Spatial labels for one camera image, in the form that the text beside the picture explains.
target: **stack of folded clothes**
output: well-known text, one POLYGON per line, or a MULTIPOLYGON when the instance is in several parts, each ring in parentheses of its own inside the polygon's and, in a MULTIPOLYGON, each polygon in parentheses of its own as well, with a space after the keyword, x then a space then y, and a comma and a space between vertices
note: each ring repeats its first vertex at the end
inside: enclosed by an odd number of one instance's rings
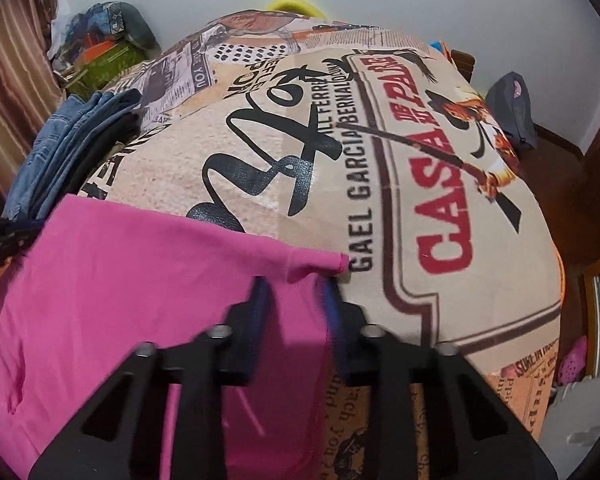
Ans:
POLYGON ((67 193, 76 193, 116 146, 139 134, 131 110, 141 94, 95 92, 85 103, 71 95, 40 130, 7 196, 2 216, 45 219, 67 193))

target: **striped curtain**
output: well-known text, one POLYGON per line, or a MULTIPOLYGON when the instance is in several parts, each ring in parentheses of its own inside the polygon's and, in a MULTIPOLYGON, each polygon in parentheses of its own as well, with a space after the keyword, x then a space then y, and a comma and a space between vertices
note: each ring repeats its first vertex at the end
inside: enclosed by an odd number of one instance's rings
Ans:
POLYGON ((46 58, 58 0, 0 0, 0 213, 11 183, 64 93, 46 58))

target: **white wall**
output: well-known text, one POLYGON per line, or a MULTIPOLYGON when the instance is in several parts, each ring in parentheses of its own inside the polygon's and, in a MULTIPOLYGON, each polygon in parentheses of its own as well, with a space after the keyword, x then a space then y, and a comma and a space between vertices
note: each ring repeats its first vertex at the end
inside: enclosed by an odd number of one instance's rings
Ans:
MULTIPOLYGON (((67 0, 72 11, 106 0, 67 0)), ((123 0, 163 48, 209 20, 273 0, 123 0)), ((586 148, 600 122, 600 19, 587 0, 308 0, 327 17, 445 40, 476 57, 486 91, 514 70, 527 82, 536 123, 586 148)))

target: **pink garment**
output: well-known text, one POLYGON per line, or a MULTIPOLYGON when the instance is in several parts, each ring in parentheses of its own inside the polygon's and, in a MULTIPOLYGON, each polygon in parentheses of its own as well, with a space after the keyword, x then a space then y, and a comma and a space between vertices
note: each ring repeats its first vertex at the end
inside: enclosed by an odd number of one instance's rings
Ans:
POLYGON ((313 478, 330 354, 316 285, 346 263, 342 254, 65 197, 0 280, 0 454, 25 479, 139 342, 190 341, 261 275, 276 306, 253 383, 224 389, 229 478, 313 478))

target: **bolt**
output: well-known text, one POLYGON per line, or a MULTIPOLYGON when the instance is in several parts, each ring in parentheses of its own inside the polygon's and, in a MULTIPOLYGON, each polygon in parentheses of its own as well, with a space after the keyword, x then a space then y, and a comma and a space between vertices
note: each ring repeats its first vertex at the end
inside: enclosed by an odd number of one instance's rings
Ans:
POLYGON ((366 338, 382 337, 386 332, 380 325, 365 325, 360 329, 360 333, 366 338))
POLYGON ((138 348, 136 348, 136 355, 138 357, 151 357, 153 354, 155 354, 155 346, 153 343, 145 341, 144 343, 140 343, 138 348))
POLYGON ((224 339, 232 334, 233 330, 228 325, 213 325, 206 331, 207 335, 213 339, 224 339))
POLYGON ((453 343, 448 343, 446 341, 438 343, 436 345, 436 350, 440 355, 450 356, 458 354, 458 347, 453 343))

